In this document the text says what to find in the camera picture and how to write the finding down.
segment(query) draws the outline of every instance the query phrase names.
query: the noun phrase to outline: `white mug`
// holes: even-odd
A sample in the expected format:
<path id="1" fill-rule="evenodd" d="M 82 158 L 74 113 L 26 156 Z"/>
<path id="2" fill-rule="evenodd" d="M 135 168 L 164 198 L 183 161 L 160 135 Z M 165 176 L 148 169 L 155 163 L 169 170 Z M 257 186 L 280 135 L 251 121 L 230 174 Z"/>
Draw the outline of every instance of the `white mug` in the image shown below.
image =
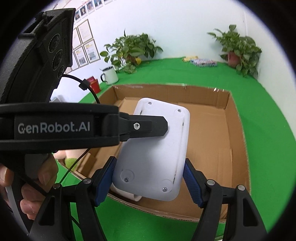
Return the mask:
<path id="1" fill-rule="evenodd" d="M 113 66 L 104 68 L 101 74 L 101 81 L 106 82 L 107 85 L 112 85 L 118 81 L 118 76 Z"/>

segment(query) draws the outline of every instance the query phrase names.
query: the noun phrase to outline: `blue gripper pad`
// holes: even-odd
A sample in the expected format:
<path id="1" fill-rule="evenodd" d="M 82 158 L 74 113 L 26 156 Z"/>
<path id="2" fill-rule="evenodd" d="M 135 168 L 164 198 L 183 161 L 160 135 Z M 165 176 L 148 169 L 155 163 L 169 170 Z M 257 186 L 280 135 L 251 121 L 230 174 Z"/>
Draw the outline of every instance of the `blue gripper pad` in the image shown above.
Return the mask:
<path id="1" fill-rule="evenodd" d="M 183 178 L 185 180 L 186 186 L 188 188 L 193 202 L 197 204 L 199 207 L 203 207 L 204 202 L 202 199 L 202 190 L 186 162 L 183 171 Z"/>
<path id="2" fill-rule="evenodd" d="M 106 196 L 109 192 L 110 186 L 112 184 L 112 176 L 116 166 L 117 159 L 112 157 L 111 162 L 108 165 L 108 162 L 102 168 L 101 172 L 103 173 L 103 177 L 100 179 L 97 187 L 96 187 L 96 198 L 95 204 L 97 206 L 100 205 L 101 202 L 105 201 Z"/>

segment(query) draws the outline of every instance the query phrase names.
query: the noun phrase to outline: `cardboard box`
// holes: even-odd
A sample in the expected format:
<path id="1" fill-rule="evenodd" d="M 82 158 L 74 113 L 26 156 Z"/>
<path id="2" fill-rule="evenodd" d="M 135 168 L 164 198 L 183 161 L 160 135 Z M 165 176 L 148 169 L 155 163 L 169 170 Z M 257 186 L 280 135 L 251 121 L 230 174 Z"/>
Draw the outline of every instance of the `cardboard box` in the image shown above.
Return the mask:
<path id="1" fill-rule="evenodd" d="M 221 186 L 235 188 L 243 184 L 250 192 L 249 164 L 244 133 L 231 94 L 225 90 L 186 85 L 115 85 L 100 97 L 102 104 L 117 105 L 121 112 L 133 114 L 139 99 L 149 97 L 177 104 L 190 112 L 189 139 L 186 157 L 207 179 Z M 91 177 L 110 156 L 117 156 L 120 146 L 96 150 L 95 159 L 85 157 L 75 175 Z M 170 202 L 143 197 L 135 202 L 114 194 L 108 196 L 127 206 L 151 214 L 198 221 L 202 209 L 193 203 L 182 181 L 179 195 Z M 220 221 L 225 222 L 227 205 L 222 205 Z"/>

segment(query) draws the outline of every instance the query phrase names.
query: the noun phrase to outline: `white plastic case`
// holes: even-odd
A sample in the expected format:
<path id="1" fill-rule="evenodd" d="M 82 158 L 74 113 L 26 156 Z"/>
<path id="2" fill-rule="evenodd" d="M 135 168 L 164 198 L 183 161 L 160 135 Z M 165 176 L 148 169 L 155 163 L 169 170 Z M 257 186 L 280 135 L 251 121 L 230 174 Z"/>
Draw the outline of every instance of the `white plastic case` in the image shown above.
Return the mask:
<path id="1" fill-rule="evenodd" d="M 120 190 L 147 198 L 171 201 L 178 196 L 187 151 L 189 111 L 155 99 L 140 99 L 134 115 L 164 116 L 163 137 L 129 139 L 122 144 L 113 174 Z"/>

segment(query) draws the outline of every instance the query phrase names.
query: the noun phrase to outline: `framed certificate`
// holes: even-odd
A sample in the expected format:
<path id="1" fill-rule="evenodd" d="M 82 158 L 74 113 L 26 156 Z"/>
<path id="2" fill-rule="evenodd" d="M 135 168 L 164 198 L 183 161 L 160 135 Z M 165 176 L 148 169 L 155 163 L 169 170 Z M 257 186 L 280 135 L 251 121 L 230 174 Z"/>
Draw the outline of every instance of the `framed certificate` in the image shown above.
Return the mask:
<path id="1" fill-rule="evenodd" d="M 100 60 L 100 55 L 98 53 L 98 49 L 96 48 L 96 43 L 94 41 L 94 39 L 92 39 L 91 41 L 85 43 L 83 45 L 87 59 L 89 61 L 89 63 L 95 62 L 97 60 Z"/>
<path id="2" fill-rule="evenodd" d="M 77 58 L 79 67 L 83 67 L 83 66 L 89 64 L 87 62 L 86 55 L 85 55 L 85 52 L 83 51 L 82 46 L 80 48 L 74 50 L 74 54 L 75 54 L 75 56 Z"/>
<path id="3" fill-rule="evenodd" d="M 76 49 L 80 45 L 81 45 L 81 41 L 79 38 L 78 30 L 77 30 L 77 28 L 74 28 L 73 29 L 73 37 L 72 37 L 72 47 L 73 47 L 73 49 Z"/>
<path id="4" fill-rule="evenodd" d="M 89 20 L 85 20 L 83 23 L 78 25 L 78 32 L 82 43 L 85 43 L 93 38 L 91 27 L 89 26 Z"/>
<path id="5" fill-rule="evenodd" d="M 87 13 L 90 14 L 94 12 L 94 3 L 93 0 L 90 0 L 86 3 Z"/>
<path id="6" fill-rule="evenodd" d="M 77 63 L 77 59 L 75 57 L 74 52 L 72 52 L 72 62 L 73 62 L 73 64 L 72 64 L 72 71 L 74 71 L 76 69 L 79 69 L 79 65 Z"/>
<path id="7" fill-rule="evenodd" d="M 67 67 L 67 68 L 66 68 L 66 71 L 65 71 L 65 74 L 68 74 L 68 73 L 70 73 L 70 72 L 72 72 L 71 67 Z"/>

